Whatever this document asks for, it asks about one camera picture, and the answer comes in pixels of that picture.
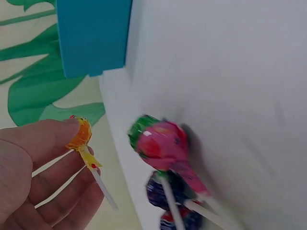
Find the leaf print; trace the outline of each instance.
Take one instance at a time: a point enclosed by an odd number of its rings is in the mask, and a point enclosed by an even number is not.
[[[0,50],[0,61],[49,54],[59,50],[57,25],[52,25],[30,42]]]
[[[58,55],[43,58],[11,85],[8,98],[11,118],[18,126],[37,121],[48,105],[70,93],[83,79],[66,79]]]
[[[56,4],[56,0],[7,0],[7,2],[15,6],[24,6],[24,11],[41,2],[49,2],[53,6]]]
[[[70,115],[76,115],[81,117],[86,117],[89,120],[92,126],[106,113],[105,106],[103,103],[91,103],[80,105],[73,108],[57,108],[53,104],[48,105],[41,117],[40,120],[45,119],[56,119],[64,120],[67,119]]]

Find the lollipop stick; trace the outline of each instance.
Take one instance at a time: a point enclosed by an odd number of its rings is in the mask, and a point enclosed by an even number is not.
[[[105,184],[102,182],[97,170],[93,169],[91,170],[97,184],[99,185],[101,191],[104,193],[106,199],[108,200],[109,204],[111,205],[111,207],[113,208],[114,211],[118,210],[118,207],[115,203],[115,201],[113,200],[111,194],[108,192],[108,190],[106,189]]]
[[[169,206],[171,213],[172,213],[172,216],[174,218],[176,229],[177,230],[186,230],[186,228],[184,227],[182,218],[181,218],[181,214],[180,214],[179,209],[176,205],[171,186],[168,183],[168,180],[165,178],[164,175],[160,175],[160,179],[161,179],[161,184],[163,186],[164,193],[165,193],[165,196],[166,196],[166,199],[167,199],[167,202],[168,202],[168,206]]]
[[[236,216],[226,207],[222,206],[212,196],[198,194],[197,200],[205,201],[221,218],[229,223],[227,230],[244,230]]]
[[[229,222],[226,222],[224,219],[222,219],[221,217],[219,217],[218,215],[214,214],[213,212],[207,210],[206,208],[196,204],[195,202],[193,202],[192,200],[186,200],[184,205],[195,212],[198,212],[199,214],[201,214],[203,217],[207,218],[208,220],[212,221],[214,224],[220,226],[221,228],[223,228],[224,230],[230,230],[230,229],[234,229],[234,228],[230,228],[230,226],[232,225]]]

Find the purple lollipop wrapper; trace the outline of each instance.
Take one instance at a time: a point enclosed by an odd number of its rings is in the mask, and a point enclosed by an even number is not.
[[[199,230],[202,226],[202,216],[184,206],[179,211],[186,230]],[[160,219],[160,230],[176,230],[175,222],[170,211],[166,211]]]

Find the white surface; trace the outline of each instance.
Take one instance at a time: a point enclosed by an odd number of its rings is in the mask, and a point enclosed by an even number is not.
[[[102,93],[145,230],[161,211],[126,137],[144,113],[193,130],[194,169],[250,229],[307,229],[306,22],[305,0],[134,1],[127,71]]]

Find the finger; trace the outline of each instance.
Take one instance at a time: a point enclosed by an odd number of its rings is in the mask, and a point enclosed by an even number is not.
[[[29,201],[33,205],[49,198],[84,166],[79,152],[73,151],[32,178]]]
[[[104,195],[98,184],[92,184],[81,196],[70,214],[54,226],[54,230],[83,230],[99,209]]]
[[[94,182],[95,179],[91,171],[83,168],[73,181],[54,199],[37,208],[38,213],[45,222],[54,226],[70,213],[80,197]]]
[[[29,125],[0,130],[0,139],[19,146],[30,155],[39,168],[63,154],[64,146],[78,133],[76,119],[65,121],[43,120]]]

